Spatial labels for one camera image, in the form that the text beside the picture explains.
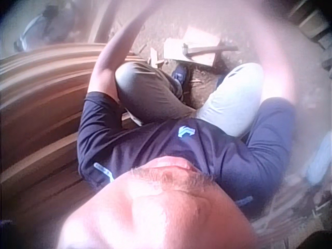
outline gray pants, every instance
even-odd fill
[[[147,64],[125,63],[115,77],[121,103],[143,123],[190,116],[241,137],[258,111],[264,75],[256,63],[236,67],[199,110],[179,100],[182,88],[176,80]]]

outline thigh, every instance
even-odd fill
[[[115,77],[121,103],[143,123],[181,118],[194,111],[175,96],[178,89],[166,76],[147,64],[125,63]]]
[[[197,111],[196,118],[218,126],[228,135],[243,136],[258,111],[263,77],[256,63],[236,67]]]

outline floor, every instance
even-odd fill
[[[121,28],[145,2],[147,0],[123,1],[113,31]],[[43,10],[45,3],[44,0],[21,1],[3,20],[0,24],[2,58],[14,53],[13,42],[24,31],[27,23]],[[146,22],[135,41],[133,51],[138,52],[146,44],[142,57],[148,59],[150,47],[153,47],[158,51],[159,58],[162,58],[164,41],[169,37],[182,38],[190,25],[219,36],[226,44],[239,47],[239,52],[223,53],[225,65],[218,74],[226,73],[242,63],[258,62],[248,32],[243,23],[235,18],[235,11],[227,5],[226,0],[170,2]],[[295,75],[298,96],[297,127],[285,182],[266,208],[264,216],[253,221],[256,231],[261,235],[262,245],[280,241],[285,233],[316,218],[319,201],[315,200],[319,196],[310,191],[304,176],[310,158],[317,151],[325,134],[331,130],[331,80],[328,78],[328,71],[321,67],[320,56],[323,49],[307,39],[298,27],[286,21],[275,21],[273,29],[286,51]],[[175,62],[170,62],[164,65],[163,70],[170,73],[174,66]],[[201,82],[189,84],[190,90],[185,92],[185,99],[188,105],[199,108],[214,90],[217,75],[194,67],[193,76]],[[327,176],[325,182],[325,188],[331,190],[331,175]]]

